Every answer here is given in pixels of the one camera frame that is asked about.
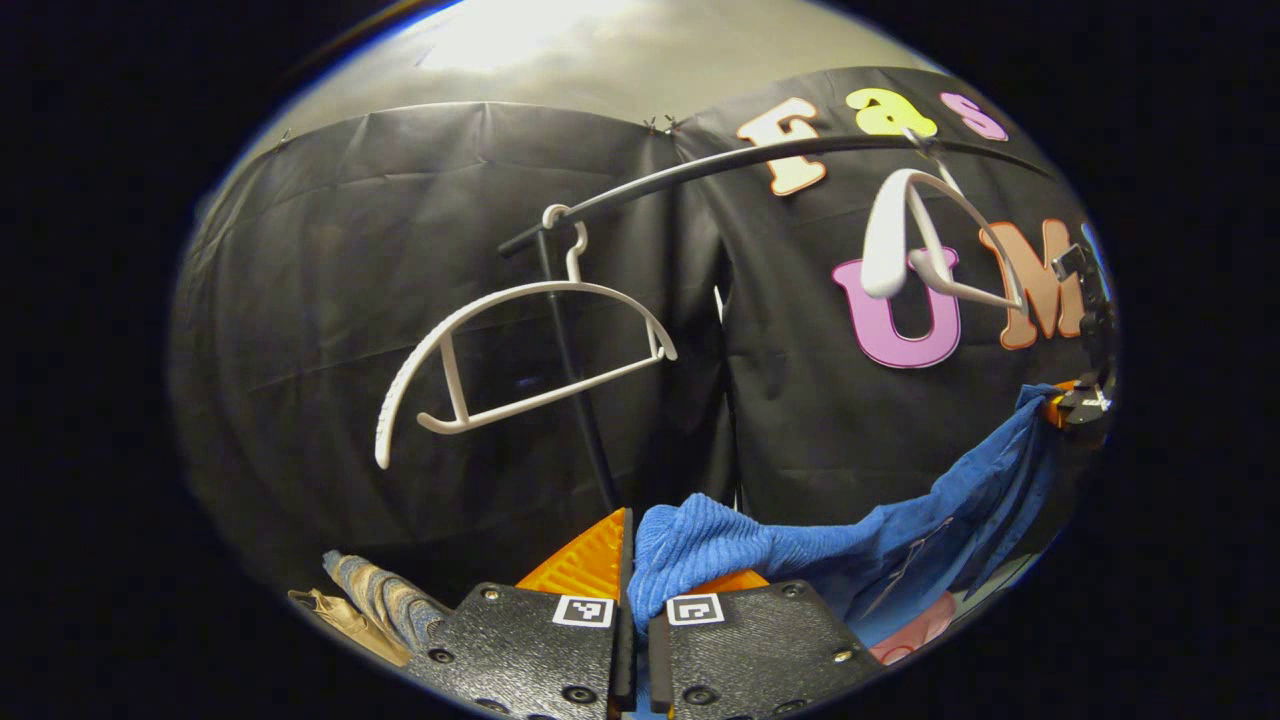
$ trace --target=tan cloth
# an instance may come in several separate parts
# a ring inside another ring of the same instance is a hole
[[[323,594],[317,589],[312,589],[310,593],[289,591],[289,598],[310,607],[312,612],[337,628],[339,633],[356,641],[392,665],[397,667],[408,665],[411,657],[408,648],[398,641],[389,638],[387,633],[370,623],[369,618],[361,615],[346,600]]]

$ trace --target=purple letter u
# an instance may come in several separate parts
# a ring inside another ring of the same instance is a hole
[[[947,266],[955,268],[960,256],[943,247]],[[955,297],[928,290],[933,328],[924,337],[906,338],[893,327],[887,299],[877,299],[863,290],[863,261],[845,263],[831,272],[832,279],[845,288],[849,311],[854,318],[854,336],[868,357],[890,368],[928,368],[946,360],[960,345],[960,304]]]

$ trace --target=black metal rod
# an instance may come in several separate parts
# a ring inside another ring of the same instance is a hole
[[[1006,152],[998,150],[992,150],[982,145],[972,145],[968,142],[955,142],[950,140],[936,141],[937,146],[951,151],[951,152],[965,152],[969,155],[980,155],[983,158],[992,158],[995,160],[1004,160],[1006,163],[1012,163],[1025,168],[1033,173],[1044,176],[1046,178],[1052,178],[1047,170],[1028,163],[1020,158],[1015,158]],[[608,192],[596,195],[590,200],[585,200],[573,208],[568,209],[564,214],[556,219],[556,225],[561,223],[573,223],[579,220],[586,220],[591,215],[603,213],[618,205],[630,202],[637,197],[644,197],[668,187],[673,187],[692,179],[703,178],[707,176],[713,176],[716,173],[723,173],[726,170],[736,170],[737,168],[744,168],[746,165],[754,165],[758,163],[767,163],[769,160],[780,160],[782,158],[792,158],[796,155],[820,155],[823,152],[840,152],[845,150],[915,150],[915,145],[911,143],[906,137],[899,136],[838,136],[838,137],[808,137],[804,140],[791,140],[787,142],[778,142],[776,145],[764,145],[760,147],[744,147],[741,150],[731,150],[728,152],[721,152],[719,155],[712,155],[710,158],[700,158],[691,163],[684,163],[676,165],[675,168],[667,168],[666,170],[659,170],[657,173],[645,176],[639,179],[634,179],[626,184],[621,184]],[[516,237],[503,242],[498,246],[498,252],[503,258],[511,258],[516,252],[529,247],[535,242],[535,237],[543,225],[539,223],[527,231],[517,234]]]
[[[548,281],[556,279],[552,274],[552,254],[548,247],[547,231],[535,233],[535,242],[538,243],[538,255],[543,265],[543,275]],[[577,369],[577,364],[573,361],[573,355],[570,351],[568,323],[564,322],[564,314],[561,310],[559,293],[548,292],[547,301],[552,306],[552,320],[556,324],[556,345],[559,346],[564,379],[575,383],[582,379],[582,374]],[[573,402],[573,416],[577,418],[577,428],[586,442],[586,454],[591,460],[591,469],[595,471],[595,482],[600,487],[604,505],[609,512],[613,512],[622,505],[622,501],[618,497],[618,489],[613,487],[613,474],[609,471],[609,462],[604,456],[604,442],[600,439],[600,428],[595,421],[595,411],[591,409],[591,401],[586,397],[585,392],[573,393],[570,396],[570,400]]]

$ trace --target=pink object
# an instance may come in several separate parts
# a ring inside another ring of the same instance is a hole
[[[955,268],[960,255],[943,247],[947,266]],[[910,260],[904,259],[915,269]],[[867,295],[863,290],[863,261],[840,265],[831,278],[845,288],[849,311],[854,319],[854,336],[868,357],[890,368],[928,368],[946,360],[960,345],[960,305],[955,297],[928,290],[933,328],[924,337],[908,338],[893,327],[888,300]]]
[[[969,126],[969,129],[986,137],[987,140],[1009,140],[1009,133],[1005,128],[1000,127],[1000,123],[991,119],[991,115],[983,113],[978,104],[969,100],[964,95],[956,95],[955,92],[943,92],[941,95],[942,102],[951,109],[952,113],[960,115],[964,124]]]
[[[955,598],[948,592],[942,593],[937,602],[905,628],[872,646],[872,655],[882,664],[892,665],[941,635],[951,625],[955,615]]]

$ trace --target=yellow letter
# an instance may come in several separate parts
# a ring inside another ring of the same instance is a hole
[[[937,123],[922,115],[910,100],[892,90],[864,87],[850,92],[845,102],[858,110],[854,119],[867,135],[902,135],[904,127],[920,137],[938,133]]]

